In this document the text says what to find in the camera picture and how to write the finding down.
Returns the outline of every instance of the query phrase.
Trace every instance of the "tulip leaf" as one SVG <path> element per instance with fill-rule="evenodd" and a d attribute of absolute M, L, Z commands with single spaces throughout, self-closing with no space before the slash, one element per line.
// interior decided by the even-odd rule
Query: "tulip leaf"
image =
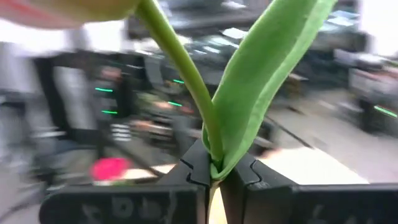
<path fill-rule="evenodd" d="M 213 104 L 221 126 L 223 180 L 247 152 L 281 84 L 317 35 L 336 0 L 273 0 L 229 61 Z M 203 138 L 208 133 L 203 130 Z"/>

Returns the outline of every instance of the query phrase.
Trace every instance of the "green light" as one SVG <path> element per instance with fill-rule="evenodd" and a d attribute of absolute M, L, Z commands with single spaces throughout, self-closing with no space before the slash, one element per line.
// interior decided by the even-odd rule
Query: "green light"
<path fill-rule="evenodd" d="M 102 111 L 102 113 L 117 114 L 118 112 L 116 112 L 116 111 Z"/>
<path fill-rule="evenodd" d="M 182 106 L 181 104 L 170 102 L 170 101 L 168 103 L 171 104 L 171 105 L 174 105 L 174 106 Z"/>
<path fill-rule="evenodd" d="M 173 82 L 178 82 L 178 83 L 184 84 L 184 81 L 181 81 L 181 80 L 173 80 Z"/>
<path fill-rule="evenodd" d="M 110 90 L 110 89 L 103 89 L 103 88 L 95 88 L 95 90 L 98 90 L 98 91 L 105 91 L 105 92 L 109 92 L 109 93 L 113 92 L 113 90 Z"/>
<path fill-rule="evenodd" d="M 374 106 L 374 109 L 376 109 L 376 110 L 378 110 L 378 111 L 380 111 L 382 113 L 385 113 L 385 114 L 387 114 L 389 116 L 392 116 L 393 118 L 397 118 L 398 117 L 397 114 L 395 114 L 395 113 L 393 113 L 393 112 L 391 112 L 391 111 L 389 111 L 389 110 L 387 110 L 385 108 L 382 108 L 380 106 Z"/>

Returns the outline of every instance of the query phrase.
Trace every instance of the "green stem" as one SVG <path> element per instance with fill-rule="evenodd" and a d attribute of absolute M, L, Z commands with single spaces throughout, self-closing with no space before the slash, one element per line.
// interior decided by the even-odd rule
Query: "green stem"
<path fill-rule="evenodd" d="M 180 76 L 195 100 L 205 123 L 213 164 L 217 169 L 221 170 L 224 152 L 221 142 L 220 127 L 209 92 L 199 71 L 189 57 L 184 46 L 180 43 L 173 28 L 163 15 L 163 12 L 159 9 L 156 0 L 141 1 L 137 8 L 136 15 L 142 19 L 151 33 L 152 38 L 163 51 L 168 53 L 178 68 Z"/>

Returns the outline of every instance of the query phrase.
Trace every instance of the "black plastic holder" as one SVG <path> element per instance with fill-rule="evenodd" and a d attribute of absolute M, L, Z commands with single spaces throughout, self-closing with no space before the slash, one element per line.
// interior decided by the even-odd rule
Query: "black plastic holder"
<path fill-rule="evenodd" d="M 221 183 L 228 224 L 397 223 L 397 189 L 397 184 L 299 185 L 249 154 Z"/>
<path fill-rule="evenodd" d="M 207 224 L 210 159 L 200 140 L 155 185 L 65 187 L 49 195 L 41 224 Z"/>

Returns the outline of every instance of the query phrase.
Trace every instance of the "table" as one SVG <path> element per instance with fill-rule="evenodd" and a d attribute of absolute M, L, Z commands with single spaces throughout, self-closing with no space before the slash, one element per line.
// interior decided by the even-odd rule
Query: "table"
<path fill-rule="evenodd" d="M 308 184 L 368 184 L 358 174 L 319 149 L 301 147 L 298 149 L 276 149 L 264 157 L 258 158 L 265 165 L 276 170 L 294 182 Z M 174 164 L 154 167 L 161 172 L 168 172 Z M 140 179 L 151 177 L 146 170 L 131 169 L 125 178 Z M 209 224 L 227 224 L 223 199 L 217 189 L 211 204 Z"/>

